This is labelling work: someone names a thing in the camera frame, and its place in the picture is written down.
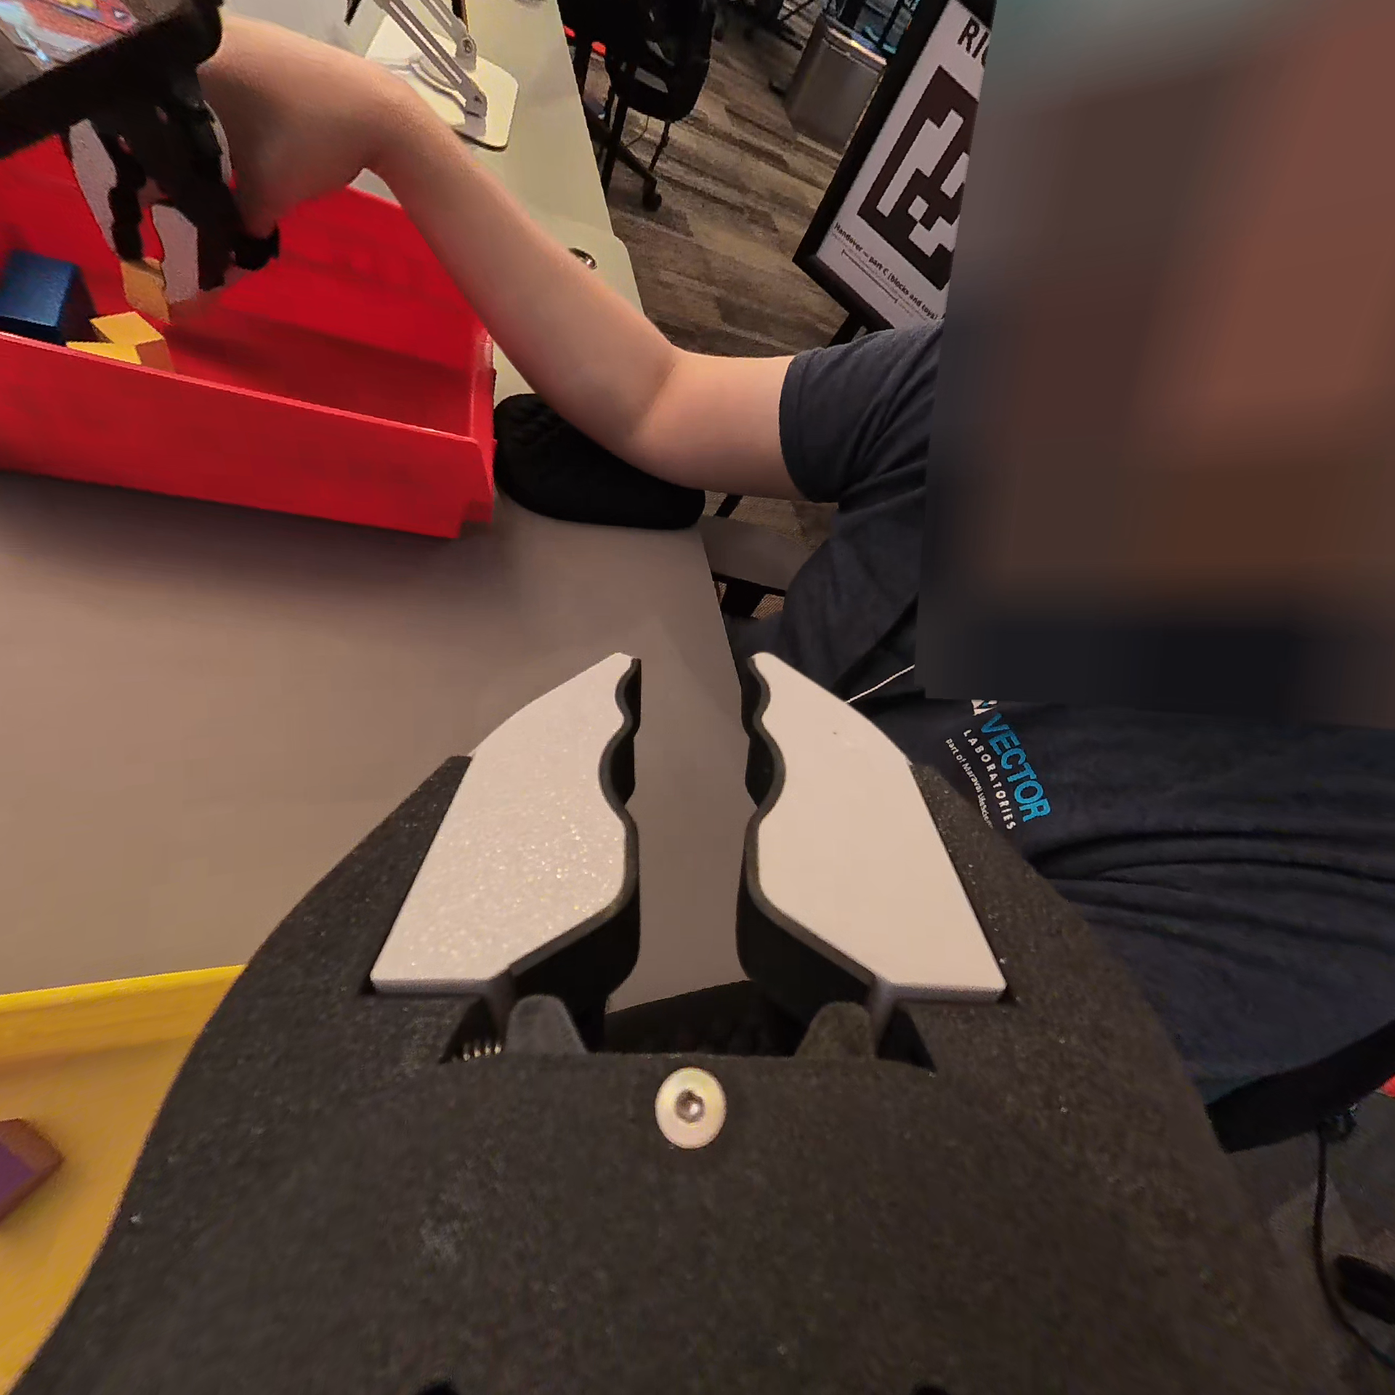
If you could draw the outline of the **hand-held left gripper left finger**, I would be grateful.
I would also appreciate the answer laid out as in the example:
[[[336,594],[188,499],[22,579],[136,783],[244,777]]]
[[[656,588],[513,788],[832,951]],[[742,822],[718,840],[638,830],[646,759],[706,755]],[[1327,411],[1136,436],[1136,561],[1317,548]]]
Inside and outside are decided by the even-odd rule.
[[[640,951],[640,662],[615,652],[480,742],[372,968],[384,994],[608,998]]]

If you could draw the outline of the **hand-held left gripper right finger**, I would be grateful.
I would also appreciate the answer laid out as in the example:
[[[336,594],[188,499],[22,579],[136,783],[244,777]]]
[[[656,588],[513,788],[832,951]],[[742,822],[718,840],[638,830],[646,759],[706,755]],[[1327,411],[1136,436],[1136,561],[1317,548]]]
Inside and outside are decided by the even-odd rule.
[[[771,652],[751,739],[739,958],[784,1006],[995,1003],[1007,979],[902,750]]]

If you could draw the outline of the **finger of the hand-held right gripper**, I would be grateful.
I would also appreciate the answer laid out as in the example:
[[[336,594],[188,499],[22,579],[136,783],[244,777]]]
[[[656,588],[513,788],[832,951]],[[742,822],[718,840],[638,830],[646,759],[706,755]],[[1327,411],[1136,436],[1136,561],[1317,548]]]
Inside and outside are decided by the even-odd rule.
[[[100,234],[130,260],[130,156],[118,134],[88,119],[70,126],[67,154]]]
[[[198,305],[199,234],[196,224],[170,202],[155,204],[155,232],[163,247],[163,284],[168,305]]]

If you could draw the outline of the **blue wooden block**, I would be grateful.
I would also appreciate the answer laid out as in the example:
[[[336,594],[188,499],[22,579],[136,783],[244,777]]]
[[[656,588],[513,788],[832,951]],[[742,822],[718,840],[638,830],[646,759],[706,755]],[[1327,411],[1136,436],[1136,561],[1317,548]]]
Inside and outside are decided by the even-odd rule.
[[[57,345],[93,342],[95,315],[78,264],[10,249],[2,270],[2,332]]]

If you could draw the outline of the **red plastic bin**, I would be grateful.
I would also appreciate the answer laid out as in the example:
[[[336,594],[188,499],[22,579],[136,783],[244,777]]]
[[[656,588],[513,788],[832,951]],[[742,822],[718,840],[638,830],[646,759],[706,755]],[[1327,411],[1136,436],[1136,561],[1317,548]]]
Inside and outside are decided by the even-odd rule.
[[[395,202],[302,204],[166,338],[173,372],[5,333],[3,470],[444,538],[493,516],[493,347]]]

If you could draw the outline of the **yellow plastic bin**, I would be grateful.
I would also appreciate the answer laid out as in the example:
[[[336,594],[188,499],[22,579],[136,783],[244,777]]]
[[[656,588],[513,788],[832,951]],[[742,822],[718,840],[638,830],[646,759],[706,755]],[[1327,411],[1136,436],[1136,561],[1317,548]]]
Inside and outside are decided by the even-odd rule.
[[[178,1071],[239,974],[231,964],[2,998],[2,1117],[60,1155],[3,1217],[3,1388],[88,1273]]]

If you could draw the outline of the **purple wooden block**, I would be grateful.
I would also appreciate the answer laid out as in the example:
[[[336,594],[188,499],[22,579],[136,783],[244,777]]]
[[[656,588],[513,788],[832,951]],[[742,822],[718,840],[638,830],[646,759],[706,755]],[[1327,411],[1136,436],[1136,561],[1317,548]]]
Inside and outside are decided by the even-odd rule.
[[[2,1119],[2,1219],[8,1219],[63,1164],[63,1152],[27,1119]]]

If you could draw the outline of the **person's right forearm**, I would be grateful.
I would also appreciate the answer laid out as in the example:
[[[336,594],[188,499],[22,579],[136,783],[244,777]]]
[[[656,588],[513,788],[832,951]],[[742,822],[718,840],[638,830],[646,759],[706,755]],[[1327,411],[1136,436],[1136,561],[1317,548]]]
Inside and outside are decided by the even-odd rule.
[[[796,499],[779,445],[792,357],[681,350],[581,265],[392,74],[369,68],[379,176],[550,408],[649,476]]]

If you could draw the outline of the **person's right hand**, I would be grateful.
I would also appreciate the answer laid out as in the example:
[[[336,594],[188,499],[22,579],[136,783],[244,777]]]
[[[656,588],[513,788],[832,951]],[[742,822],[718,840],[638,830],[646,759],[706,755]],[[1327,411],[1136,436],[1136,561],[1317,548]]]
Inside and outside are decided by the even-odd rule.
[[[367,59],[274,23],[223,21],[199,79],[254,237],[269,237],[294,207],[351,184],[370,164],[384,78]]]

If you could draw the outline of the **person's dark clothing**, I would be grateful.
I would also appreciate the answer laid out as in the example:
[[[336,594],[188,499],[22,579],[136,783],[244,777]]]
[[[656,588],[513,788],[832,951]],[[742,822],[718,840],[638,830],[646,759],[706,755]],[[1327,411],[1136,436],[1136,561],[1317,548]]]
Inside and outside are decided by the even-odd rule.
[[[937,327],[714,360],[728,478],[831,504],[742,654],[847,700],[1051,881],[1133,971],[1232,1152],[1392,1076],[1390,730],[933,699],[914,679]]]

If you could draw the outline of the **white metal stand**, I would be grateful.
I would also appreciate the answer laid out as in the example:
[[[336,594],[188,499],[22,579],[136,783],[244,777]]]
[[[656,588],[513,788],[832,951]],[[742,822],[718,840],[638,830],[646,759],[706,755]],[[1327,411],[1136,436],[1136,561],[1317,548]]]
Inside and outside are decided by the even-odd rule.
[[[490,151],[510,142],[518,81],[480,54],[465,1],[374,1],[366,58],[400,79],[455,134]]]

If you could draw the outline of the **black office chair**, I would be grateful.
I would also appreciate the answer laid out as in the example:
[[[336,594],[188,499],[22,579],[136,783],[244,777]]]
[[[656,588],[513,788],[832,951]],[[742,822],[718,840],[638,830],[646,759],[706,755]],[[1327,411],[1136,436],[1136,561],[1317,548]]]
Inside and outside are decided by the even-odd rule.
[[[585,106],[586,129],[598,156],[601,187],[606,192],[621,162],[641,177],[640,199],[646,212],[661,206],[658,159],[668,147],[674,123],[689,118],[709,73],[709,54],[718,21],[711,1],[561,1],[558,5],[571,51],[571,68],[580,89],[593,51],[603,51],[608,94],[601,108]],[[648,162],[623,141],[630,114],[661,123]]]

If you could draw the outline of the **framed black-white marker sign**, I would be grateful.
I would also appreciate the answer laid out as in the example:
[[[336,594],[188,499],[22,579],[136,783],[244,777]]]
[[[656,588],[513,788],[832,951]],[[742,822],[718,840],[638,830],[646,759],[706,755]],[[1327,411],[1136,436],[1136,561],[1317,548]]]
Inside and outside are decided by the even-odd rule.
[[[839,343],[945,317],[993,15],[917,5],[796,249],[847,310]]]

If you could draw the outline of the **grey waste bin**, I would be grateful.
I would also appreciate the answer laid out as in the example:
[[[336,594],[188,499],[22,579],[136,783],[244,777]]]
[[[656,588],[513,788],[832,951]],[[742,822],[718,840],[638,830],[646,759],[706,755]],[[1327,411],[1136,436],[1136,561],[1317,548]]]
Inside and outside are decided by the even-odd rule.
[[[791,126],[831,151],[844,151],[885,66],[887,59],[877,46],[821,15],[782,99]]]

